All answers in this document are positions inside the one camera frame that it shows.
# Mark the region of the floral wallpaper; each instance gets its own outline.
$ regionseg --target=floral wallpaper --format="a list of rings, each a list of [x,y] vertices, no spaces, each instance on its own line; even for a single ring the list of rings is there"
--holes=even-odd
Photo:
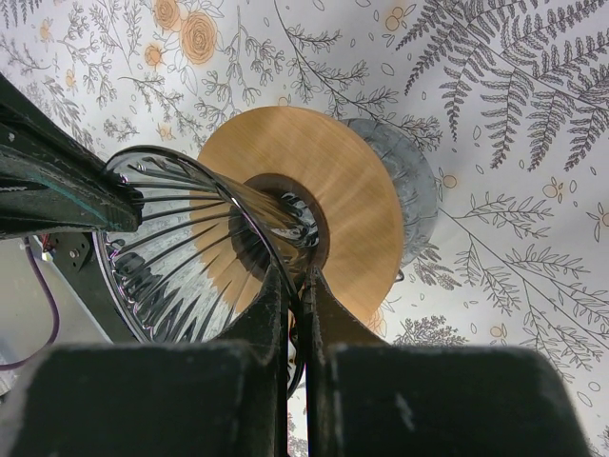
[[[268,105],[399,129],[440,217],[369,326],[392,344],[537,350],[608,456],[608,3],[0,0],[0,70],[103,159],[196,156]],[[302,387],[289,409],[304,456]]]

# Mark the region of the purple cable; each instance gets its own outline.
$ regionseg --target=purple cable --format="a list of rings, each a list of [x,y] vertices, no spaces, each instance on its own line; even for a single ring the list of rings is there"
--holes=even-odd
[[[57,308],[57,304],[55,303],[55,299],[53,298],[53,295],[50,293],[49,286],[47,285],[47,282],[45,281],[44,276],[40,272],[40,268],[38,268],[38,266],[36,265],[36,260],[34,259],[34,254],[31,251],[31,246],[29,245],[29,237],[26,236],[23,239],[23,242],[26,246],[26,255],[28,256],[29,265],[31,266],[31,269],[33,270],[34,274],[36,275],[36,279],[38,280],[38,283],[40,284],[40,287],[42,288],[43,292],[45,292],[47,301],[49,302],[50,313],[52,314],[52,317],[53,317],[53,328],[52,328],[52,331],[50,332],[50,337],[44,346],[42,346],[40,349],[36,350],[30,357],[20,360],[19,362],[0,365],[0,371],[11,371],[12,369],[17,369],[17,368],[22,367],[29,359],[31,359],[34,355],[36,355],[38,352],[40,352],[43,348],[45,348],[49,345],[52,345],[55,342],[55,340],[57,339],[57,334],[59,333],[59,309]]]

